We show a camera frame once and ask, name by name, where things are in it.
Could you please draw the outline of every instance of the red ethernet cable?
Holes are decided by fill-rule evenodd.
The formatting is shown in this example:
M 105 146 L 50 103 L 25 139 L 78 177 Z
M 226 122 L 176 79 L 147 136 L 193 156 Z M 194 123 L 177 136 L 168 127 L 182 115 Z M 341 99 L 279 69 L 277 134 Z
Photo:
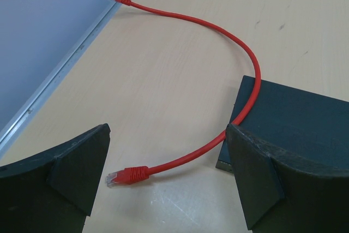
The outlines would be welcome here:
M 249 113 L 249 111 L 253 107 L 253 105 L 257 99 L 258 93 L 260 91 L 260 88 L 261 88 L 261 69 L 260 69 L 260 66 L 258 64 L 258 61 L 257 61 L 255 54 L 252 52 L 252 50 L 245 43 L 243 43 L 240 39 L 235 37 L 233 34 L 229 33 L 227 30 L 225 30 L 219 26 L 216 26 L 212 23 L 209 23 L 205 20 L 197 19 L 195 17 L 186 16 L 186 15 L 182 15 L 182 14 L 176 14 L 176 13 L 161 11 L 158 9 L 144 7 L 142 5 L 139 5 L 139 4 L 132 2 L 131 0 L 114 0 L 114 1 L 125 4 L 125 5 L 130 5 L 131 7 L 138 8 L 138 9 L 141 9 L 141 10 L 144 10 L 144 11 L 147 11 L 150 13 L 154 13 L 154 14 L 157 14 L 160 16 L 174 17 L 175 19 L 187 20 L 187 21 L 190 21 L 193 23 L 197 23 L 199 25 L 203 25 L 205 27 L 214 29 L 214 30 L 218 31 L 219 33 L 227 36 L 228 38 L 233 40 L 236 44 L 238 44 L 240 47 L 242 47 L 246 51 L 246 53 L 248 54 L 248 56 L 250 57 L 250 59 L 253 63 L 256 78 L 255 78 L 255 84 L 254 84 L 254 87 L 253 87 L 253 90 L 252 90 L 252 93 L 251 93 L 249 100 L 247 101 L 245 107 L 242 109 L 240 114 L 234 119 L 232 124 L 239 125 L 242 122 L 242 120 L 245 119 L 246 115 Z M 108 187 L 113 187 L 113 186 L 117 186 L 120 184 L 133 184 L 133 183 L 136 183 L 139 181 L 146 180 L 149 178 L 150 175 L 160 173 L 160 172 L 163 172 L 163 171 L 166 171 L 169 169 L 173 169 L 175 167 L 186 164 L 186 163 L 204 155 L 205 153 L 210 151 L 212 148 L 217 146 L 219 143 L 221 143 L 224 139 L 225 139 L 225 131 L 220 133 L 215 139 L 213 139 L 211 142 L 207 143 L 203 147 L 189 153 L 188 155 L 185 155 L 181 158 L 178 158 L 178 159 L 173 160 L 171 162 L 165 163 L 163 165 L 155 166 L 153 168 L 148 168 L 147 166 L 138 166 L 138 167 L 126 168 L 126 169 L 121 170 L 121 171 L 110 173 L 106 178 L 106 183 L 107 183 Z

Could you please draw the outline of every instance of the light wood table surface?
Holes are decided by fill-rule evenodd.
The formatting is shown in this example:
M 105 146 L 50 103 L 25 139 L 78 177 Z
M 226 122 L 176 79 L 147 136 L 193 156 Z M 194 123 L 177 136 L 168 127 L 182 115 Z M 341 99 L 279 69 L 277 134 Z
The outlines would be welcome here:
M 227 29 L 255 52 L 265 80 L 349 100 L 349 0 L 133 1 Z M 218 135 L 243 75 L 254 75 L 249 59 L 221 35 L 122 7 L 0 164 L 108 123 L 85 233 L 247 232 L 234 176 L 215 168 L 220 146 L 149 182 L 104 183 L 109 172 L 162 164 Z

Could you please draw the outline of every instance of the wall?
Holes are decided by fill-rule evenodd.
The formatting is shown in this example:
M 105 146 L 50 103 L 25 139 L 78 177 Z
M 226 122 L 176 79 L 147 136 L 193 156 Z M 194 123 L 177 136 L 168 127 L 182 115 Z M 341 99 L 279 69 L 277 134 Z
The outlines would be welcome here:
M 107 0 L 0 0 L 0 130 L 90 25 Z

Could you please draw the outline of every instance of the gray wall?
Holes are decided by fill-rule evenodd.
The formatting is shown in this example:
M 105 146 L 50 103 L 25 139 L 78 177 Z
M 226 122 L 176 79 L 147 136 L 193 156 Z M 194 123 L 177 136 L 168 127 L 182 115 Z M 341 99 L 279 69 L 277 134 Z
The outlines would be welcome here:
M 0 131 L 109 4 L 0 0 Z

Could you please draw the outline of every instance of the black foam block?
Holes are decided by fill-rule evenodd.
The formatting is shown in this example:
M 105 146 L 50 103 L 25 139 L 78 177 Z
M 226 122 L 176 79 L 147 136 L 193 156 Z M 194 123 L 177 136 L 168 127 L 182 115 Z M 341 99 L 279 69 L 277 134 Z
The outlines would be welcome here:
M 253 77 L 243 77 L 231 121 L 246 104 L 254 81 Z M 349 169 L 346 101 L 262 80 L 258 99 L 240 126 L 303 158 Z M 232 172 L 226 141 L 216 167 Z

